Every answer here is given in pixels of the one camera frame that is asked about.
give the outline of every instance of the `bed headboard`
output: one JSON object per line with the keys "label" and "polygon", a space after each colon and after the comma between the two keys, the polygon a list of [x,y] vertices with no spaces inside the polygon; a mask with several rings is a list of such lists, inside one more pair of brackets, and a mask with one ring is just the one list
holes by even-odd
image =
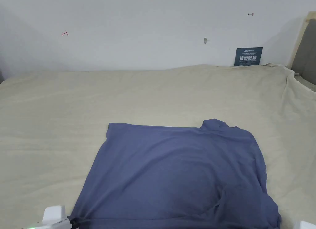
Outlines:
{"label": "bed headboard", "polygon": [[297,43],[292,70],[316,85],[316,19],[314,19],[316,13],[310,14],[302,27],[305,30],[302,32],[301,40],[298,40]]}

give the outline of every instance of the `blue t-shirt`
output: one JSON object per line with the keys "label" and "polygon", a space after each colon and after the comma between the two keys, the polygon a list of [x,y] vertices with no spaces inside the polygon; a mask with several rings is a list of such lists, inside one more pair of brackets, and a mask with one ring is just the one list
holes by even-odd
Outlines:
{"label": "blue t-shirt", "polygon": [[251,133],[109,123],[70,218],[81,228],[279,228]]}

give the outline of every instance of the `gray panel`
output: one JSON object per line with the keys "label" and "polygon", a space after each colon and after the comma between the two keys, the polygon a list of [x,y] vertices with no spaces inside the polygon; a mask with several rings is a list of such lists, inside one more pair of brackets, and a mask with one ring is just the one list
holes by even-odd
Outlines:
{"label": "gray panel", "polygon": [[316,20],[314,19],[311,19],[306,27],[292,70],[316,85]]}

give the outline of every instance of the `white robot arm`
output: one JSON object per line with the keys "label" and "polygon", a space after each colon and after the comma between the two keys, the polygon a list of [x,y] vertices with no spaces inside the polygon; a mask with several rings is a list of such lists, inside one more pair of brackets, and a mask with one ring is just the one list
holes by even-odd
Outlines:
{"label": "white robot arm", "polygon": [[66,217],[65,206],[47,207],[43,220],[26,227],[25,229],[71,229],[72,225]]}

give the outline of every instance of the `bed sheet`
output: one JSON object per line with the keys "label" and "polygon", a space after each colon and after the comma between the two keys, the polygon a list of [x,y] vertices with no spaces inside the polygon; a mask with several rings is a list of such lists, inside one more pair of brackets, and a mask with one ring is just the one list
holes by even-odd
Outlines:
{"label": "bed sheet", "polygon": [[316,224],[316,93],[283,66],[29,74],[0,85],[0,224],[22,228],[45,207],[69,214],[109,122],[199,127],[256,138],[282,228]]}

